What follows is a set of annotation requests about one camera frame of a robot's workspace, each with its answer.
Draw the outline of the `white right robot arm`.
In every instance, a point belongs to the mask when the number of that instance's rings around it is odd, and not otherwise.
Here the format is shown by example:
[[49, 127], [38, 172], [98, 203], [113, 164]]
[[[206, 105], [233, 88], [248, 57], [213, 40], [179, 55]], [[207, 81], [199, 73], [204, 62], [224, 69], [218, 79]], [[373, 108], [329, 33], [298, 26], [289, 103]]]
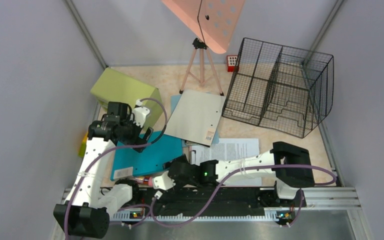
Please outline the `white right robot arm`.
[[315, 186], [309, 151], [283, 141], [274, 142], [269, 151], [242, 159], [213, 159], [199, 165], [173, 160], [167, 176], [180, 188], [227, 186], [243, 180], [275, 177], [273, 200], [279, 206], [287, 206], [298, 189]]

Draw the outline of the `grey white file folder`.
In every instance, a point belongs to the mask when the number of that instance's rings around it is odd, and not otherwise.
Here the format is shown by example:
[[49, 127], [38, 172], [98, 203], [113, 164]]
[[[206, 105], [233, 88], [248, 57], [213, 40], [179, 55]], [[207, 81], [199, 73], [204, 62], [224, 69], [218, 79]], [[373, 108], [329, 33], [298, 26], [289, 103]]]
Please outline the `grey white file folder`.
[[187, 89], [171, 114], [165, 134], [210, 146], [221, 119], [226, 97]]

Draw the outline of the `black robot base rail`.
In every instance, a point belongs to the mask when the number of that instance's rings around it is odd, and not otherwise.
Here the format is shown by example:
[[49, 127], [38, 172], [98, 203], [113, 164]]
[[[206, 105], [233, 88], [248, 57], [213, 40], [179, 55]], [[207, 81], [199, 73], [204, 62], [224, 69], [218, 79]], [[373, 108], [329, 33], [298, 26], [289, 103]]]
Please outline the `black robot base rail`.
[[268, 218], [292, 220], [300, 208], [307, 206], [305, 195], [298, 191], [293, 199], [281, 199], [275, 189], [260, 187], [184, 187], [164, 193], [153, 204], [153, 214], [160, 221], [233, 220]]

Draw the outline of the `teal file folder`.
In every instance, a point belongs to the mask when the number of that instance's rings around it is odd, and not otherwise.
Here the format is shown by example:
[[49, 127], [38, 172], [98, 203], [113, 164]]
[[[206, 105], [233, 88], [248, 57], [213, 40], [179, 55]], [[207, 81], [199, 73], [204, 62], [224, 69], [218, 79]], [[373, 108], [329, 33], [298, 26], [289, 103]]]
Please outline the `teal file folder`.
[[156, 143], [142, 152], [124, 148], [115, 151], [111, 181], [124, 177], [138, 177], [164, 170], [163, 165], [183, 154], [181, 139], [164, 134]]

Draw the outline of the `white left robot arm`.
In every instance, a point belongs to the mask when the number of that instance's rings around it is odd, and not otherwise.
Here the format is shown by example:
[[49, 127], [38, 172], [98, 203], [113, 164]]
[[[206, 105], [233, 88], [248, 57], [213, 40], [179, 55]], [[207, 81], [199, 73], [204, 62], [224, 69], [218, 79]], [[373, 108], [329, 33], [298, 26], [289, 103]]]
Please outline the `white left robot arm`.
[[134, 107], [110, 101], [107, 113], [89, 125], [75, 182], [64, 202], [56, 204], [53, 210], [65, 239], [73, 236], [101, 239], [118, 209], [124, 204], [134, 207], [140, 202], [139, 191], [126, 183], [114, 186], [103, 197], [100, 191], [106, 167], [114, 159], [111, 152], [134, 149], [140, 153], [150, 145], [149, 138], [154, 131], [151, 127], [140, 137], [150, 113], [144, 99], [138, 99]]

